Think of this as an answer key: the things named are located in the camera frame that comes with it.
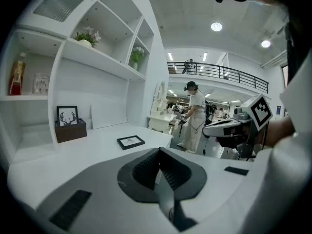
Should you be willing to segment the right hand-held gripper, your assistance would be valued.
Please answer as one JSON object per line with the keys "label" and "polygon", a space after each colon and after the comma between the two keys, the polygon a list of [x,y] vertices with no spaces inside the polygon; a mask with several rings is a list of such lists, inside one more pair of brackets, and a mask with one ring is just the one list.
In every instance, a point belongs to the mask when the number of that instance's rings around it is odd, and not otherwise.
{"label": "right hand-held gripper", "polygon": [[231,119],[205,126],[203,135],[216,137],[221,147],[235,149],[241,158],[249,158],[260,131],[266,128],[272,117],[267,101],[259,94],[236,107]]}

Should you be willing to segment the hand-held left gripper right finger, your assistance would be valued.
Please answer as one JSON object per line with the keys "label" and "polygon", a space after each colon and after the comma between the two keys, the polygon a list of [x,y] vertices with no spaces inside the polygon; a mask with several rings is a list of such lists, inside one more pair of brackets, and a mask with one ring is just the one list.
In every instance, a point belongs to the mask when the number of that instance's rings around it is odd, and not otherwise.
{"label": "hand-held left gripper right finger", "polygon": [[229,200],[252,166],[174,149],[161,150],[159,159],[169,190],[164,212],[180,233],[202,223]]}

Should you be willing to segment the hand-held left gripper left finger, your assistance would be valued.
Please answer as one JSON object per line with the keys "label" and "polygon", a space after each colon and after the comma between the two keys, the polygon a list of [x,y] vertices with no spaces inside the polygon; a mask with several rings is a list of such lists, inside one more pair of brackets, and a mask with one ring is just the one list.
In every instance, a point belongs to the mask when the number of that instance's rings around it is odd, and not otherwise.
{"label": "hand-held left gripper left finger", "polygon": [[51,192],[37,213],[68,234],[173,234],[154,191],[164,156],[155,148],[92,165]]}

